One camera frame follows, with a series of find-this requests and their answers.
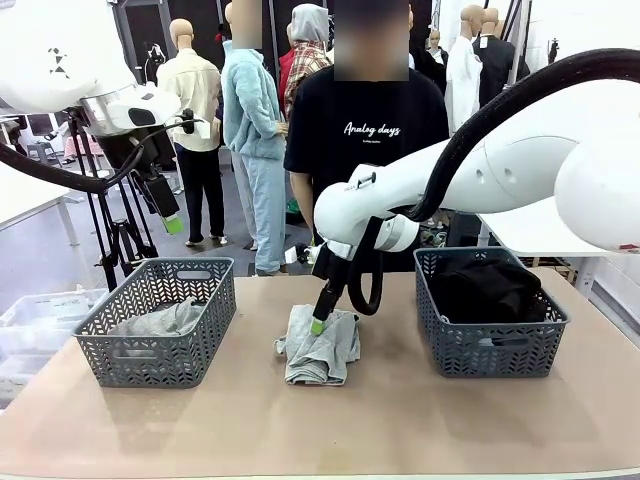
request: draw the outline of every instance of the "light blue jacket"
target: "light blue jacket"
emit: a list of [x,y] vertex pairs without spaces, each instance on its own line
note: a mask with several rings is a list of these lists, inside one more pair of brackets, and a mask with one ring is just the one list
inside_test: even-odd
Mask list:
[[224,42],[222,69],[224,141],[236,153],[284,160],[285,139],[276,135],[281,120],[276,84],[263,67],[263,56],[251,49],[234,49]]

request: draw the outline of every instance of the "light blue outfit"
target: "light blue outfit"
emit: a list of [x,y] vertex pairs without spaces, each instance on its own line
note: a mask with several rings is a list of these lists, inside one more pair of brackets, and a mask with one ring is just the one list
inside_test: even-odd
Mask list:
[[281,121],[276,84],[252,49],[234,49],[224,42],[222,69],[224,141],[240,154],[253,195],[256,223],[256,270],[273,274],[284,264],[285,139],[276,135]]

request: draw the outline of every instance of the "mannequin hand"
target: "mannequin hand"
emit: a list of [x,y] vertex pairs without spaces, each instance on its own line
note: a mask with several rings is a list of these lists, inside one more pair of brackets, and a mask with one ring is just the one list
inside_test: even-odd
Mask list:
[[289,134],[289,124],[284,122],[276,122],[276,135],[284,135],[285,137]]

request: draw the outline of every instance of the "black t-shirt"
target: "black t-shirt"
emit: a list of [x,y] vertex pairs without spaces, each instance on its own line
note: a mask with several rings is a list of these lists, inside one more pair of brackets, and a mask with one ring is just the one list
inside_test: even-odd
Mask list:
[[349,181],[360,164],[386,166],[447,138],[444,98],[424,75],[336,81],[330,67],[298,88],[285,168],[311,176],[315,201],[329,185]]

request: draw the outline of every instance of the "gray basket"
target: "gray basket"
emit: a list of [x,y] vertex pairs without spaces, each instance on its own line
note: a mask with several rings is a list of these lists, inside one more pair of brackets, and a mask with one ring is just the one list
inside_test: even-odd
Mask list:
[[547,304],[545,322],[513,324],[499,323],[496,319],[494,324],[480,325],[443,320],[429,292],[429,279],[438,272],[443,259],[501,259],[524,268],[517,257],[501,247],[422,249],[414,255],[420,323],[441,375],[472,378],[549,375],[568,319],[544,290],[537,296]]
[[[185,335],[107,335],[127,318],[187,297],[195,297],[204,310]],[[192,388],[207,373],[235,311],[232,259],[148,260],[95,308],[74,336],[102,387]]]

